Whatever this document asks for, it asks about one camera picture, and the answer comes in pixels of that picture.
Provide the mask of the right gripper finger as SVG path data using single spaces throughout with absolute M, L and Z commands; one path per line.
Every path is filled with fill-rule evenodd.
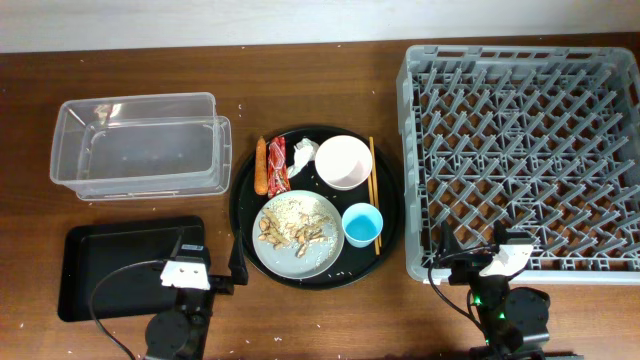
M 449 256 L 452 254 L 458 254 L 462 251 L 452 227 L 446 220 L 441 222 L 439 234 L 440 240 L 437 252 L 439 256 Z
M 494 223 L 494 243 L 502 245 L 533 245 L 534 238 L 527 231 L 509 231 L 500 221 Z

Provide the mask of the light blue cup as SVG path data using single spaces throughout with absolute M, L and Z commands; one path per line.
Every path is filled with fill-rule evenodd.
M 356 203 L 342 215 L 342 228 L 347 241 L 356 248 L 365 248 L 382 233 L 384 220 L 380 211 L 368 203 Z

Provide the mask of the white pink bowl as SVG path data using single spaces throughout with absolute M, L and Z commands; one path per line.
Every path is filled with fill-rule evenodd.
M 369 146 L 354 136 L 338 135 L 324 141 L 315 155 L 315 169 L 331 188 L 352 190 L 371 174 L 373 160 Z

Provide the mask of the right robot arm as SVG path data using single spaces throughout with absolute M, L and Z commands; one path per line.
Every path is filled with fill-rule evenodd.
M 466 308 L 461 309 L 441 291 L 436 294 L 469 319 L 482 333 L 485 344 L 469 350 L 470 359 L 543 359 L 549 341 L 547 329 L 550 296 L 531 287 L 510 286 L 523 272 L 533 252 L 534 239 L 526 231 L 512 231 L 494 223 L 493 242 L 464 249 L 447 222 L 440 226 L 436 256 L 428 268 L 433 289 L 436 267 L 451 270 L 448 283 L 466 286 Z

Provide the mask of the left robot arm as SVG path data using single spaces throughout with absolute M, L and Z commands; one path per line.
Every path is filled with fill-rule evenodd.
M 211 275 L 210 252 L 182 235 L 163 261 L 161 285 L 176 291 L 175 304 L 155 315 L 147 325 L 144 357 L 150 360 L 201 359 L 204 356 L 215 297 L 232 295 L 248 284 L 242 242 L 236 239 L 229 257 L 228 275 Z

